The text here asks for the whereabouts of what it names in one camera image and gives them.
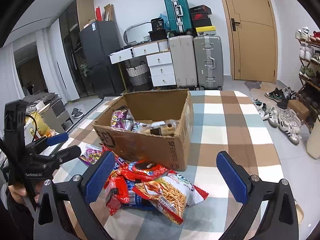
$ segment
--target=teal suitcase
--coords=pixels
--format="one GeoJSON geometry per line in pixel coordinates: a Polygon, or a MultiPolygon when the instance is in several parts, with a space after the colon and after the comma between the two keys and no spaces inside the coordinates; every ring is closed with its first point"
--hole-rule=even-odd
{"type": "Polygon", "coordinates": [[[177,33],[192,34],[190,10],[187,0],[164,0],[170,28],[177,33]]]}

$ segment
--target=black refrigerator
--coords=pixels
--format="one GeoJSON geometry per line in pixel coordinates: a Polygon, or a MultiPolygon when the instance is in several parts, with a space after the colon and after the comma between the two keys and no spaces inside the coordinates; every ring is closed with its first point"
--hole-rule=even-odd
{"type": "Polygon", "coordinates": [[[109,55],[120,49],[114,21],[95,21],[80,32],[88,65],[87,76],[99,98],[119,96],[124,91],[120,70],[109,55]]]}

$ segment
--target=white curtain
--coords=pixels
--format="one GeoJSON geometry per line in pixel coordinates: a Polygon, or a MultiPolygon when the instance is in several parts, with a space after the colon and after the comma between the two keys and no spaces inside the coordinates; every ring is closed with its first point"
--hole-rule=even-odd
{"type": "Polygon", "coordinates": [[[12,42],[0,48],[0,136],[4,130],[4,106],[23,99],[24,93],[14,62],[12,42]]]}
{"type": "Polygon", "coordinates": [[[36,31],[36,43],[38,57],[48,91],[59,94],[62,98],[62,102],[66,104],[67,97],[61,88],[61,84],[53,64],[47,28],[36,31]]]}

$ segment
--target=checkered rug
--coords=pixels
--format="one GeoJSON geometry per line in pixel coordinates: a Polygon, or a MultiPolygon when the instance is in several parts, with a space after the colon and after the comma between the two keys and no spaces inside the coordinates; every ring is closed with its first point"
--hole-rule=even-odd
{"type": "MultiPolygon", "coordinates": [[[[184,222],[176,225],[158,211],[146,212],[121,209],[108,215],[104,195],[91,208],[107,232],[116,240],[134,239],[219,239],[241,208],[216,167],[217,153],[225,150],[249,174],[262,180],[279,182],[283,173],[272,139],[249,97],[238,91],[191,91],[194,109],[194,128],[188,168],[181,172],[192,183],[209,193],[209,197],[185,210],[184,222]]],[[[78,145],[85,151],[87,144],[99,147],[100,140],[92,122],[110,105],[100,106],[72,132],[61,147],[78,145]]],[[[70,180],[83,174],[87,166],[75,159],[63,164],[55,173],[54,182],[70,180]]],[[[251,238],[258,228],[266,208],[262,203],[258,215],[247,234],[251,238]]],[[[79,225],[69,211],[76,231],[79,225]]]]}

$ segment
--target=drawer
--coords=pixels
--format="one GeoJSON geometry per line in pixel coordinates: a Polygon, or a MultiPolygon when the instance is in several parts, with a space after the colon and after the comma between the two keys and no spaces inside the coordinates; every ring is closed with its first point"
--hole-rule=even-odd
{"type": "Polygon", "coordinates": [[[151,78],[154,87],[170,86],[176,84],[176,78],[174,74],[153,76],[151,78]]]}
{"type": "Polygon", "coordinates": [[[172,64],[151,66],[150,67],[150,72],[151,72],[151,76],[174,74],[174,70],[173,70],[173,65],[172,64]]]}
{"type": "Polygon", "coordinates": [[[134,57],[139,57],[139,56],[159,52],[159,46],[157,42],[154,42],[154,43],[132,48],[132,52],[134,57]]]}
{"type": "Polygon", "coordinates": [[[158,53],[154,55],[147,56],[148,66],[162,65],[162,64],[170,64],[172,63],[171,53],[158,53]]]}
{"type": "Polygon", "coordinates": [[[110,56],[111,63],[117,63],[132,58],[131,48],[124,49],[115,53],[112,53],[110,56]]]}

